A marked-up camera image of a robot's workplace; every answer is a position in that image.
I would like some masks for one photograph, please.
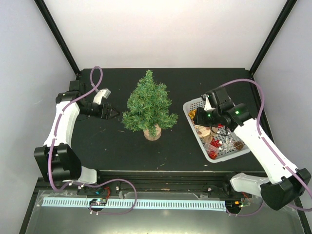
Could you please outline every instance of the wooden base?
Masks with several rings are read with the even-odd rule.
[[[158,140],[160,138],[160,136],[161,136],[161,128],[158,126],[158,124],[156,125],[156,131],[157,131],[156,137],[151,137],[150,134],[149,134],[148,129],[144,130],[143,132],[144,132],[144,136],[145,136],[146,139],[148,139],[148,140]]]

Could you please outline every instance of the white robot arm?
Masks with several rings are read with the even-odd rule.
[[[57,111],[51,132],[44,146],[35,149],[34,156],[45,181],[49,181],[47,159],[54,141],[51,163],[53,181],[77,181],[83,184],[97,182],[97,171],[83,167],[71,148],[75,121],[79,114],[110,119],[120,113],[111,104],[106,103],[105,100],[111,93],[108,89],[99,90],[92,102],[83,98],[68,105],[72,100],[81,96],[81,87],[84,86],[79,80],[71,81],[69,91],[58,95]]]
[[[251,117],[244,104],[234,105],[224,87],[208,91],[202,97],[206,100],[205,108],[197,109],[195,124],[214,126],[221,123],[228,127],[249,147],[268,176],[235,174],[229,179],[234,191],[260,196],[274,210],[281,209],[303,194],[304,188],[286,167],[296,172],[306,184],[311,174],[307,169],[299,170],[291,163],[261,126],[259,133],[256,119]]]

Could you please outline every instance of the white wall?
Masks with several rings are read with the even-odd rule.
[[[312,173],[312,1],[300,0],[255,74],[277,146]],[[312,206],[307,193],[304,207]],[[312,227],[312,212],[306,213]]]
[[[34,149],[75,76],[33,0],[3,1],[0,14],[0,232],[15,234],[41,175]]]
[[[286,0],[45,0],[80,69],[250,69]]]

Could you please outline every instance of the small christmas tree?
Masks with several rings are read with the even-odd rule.
[[[176,124],[177,114],[169,114],[168,108],[172,102],[168,99],[166,88],[165,84],[157,84],[153,80],[152,71],[146,71],[145,77],[139,80],[128,99],[127,107],[130,111],[123,113],[122,120],[125,128],[133,131],[149,130],[149,135],[155,137],[157,124],[162,129]]]

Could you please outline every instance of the black table surface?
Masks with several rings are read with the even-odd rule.
[[[144,77],[146,68],[103,69],[99,87],[112,93],[108,102],[121,112],[127,110],[127,100]],[[150,68],[157,82],[167,85],[172,100],[170,113],[179,115],[172,129],[162,130],[157,141],[148,141],[142,131],[132,132],[122,124],[122,115],[103,120],[78,116],[72,137],[72,148],[83,166],[99,170],[117,171],[191,171],[191,172],[263,172],[252,153],[219,163],[209,162],[185,117],[183,104],[199,98],[204,92],[227,81],[248,78],[243,68]],[[80,80],[90,90],[90,71],[84,69]],[[94,72],[94,83],[99,70]],[[245,103],[255,117],[257,108],[249,83],[240,82],[227,87],[235,103]],[[93,100],[95,93],[87,98]]]

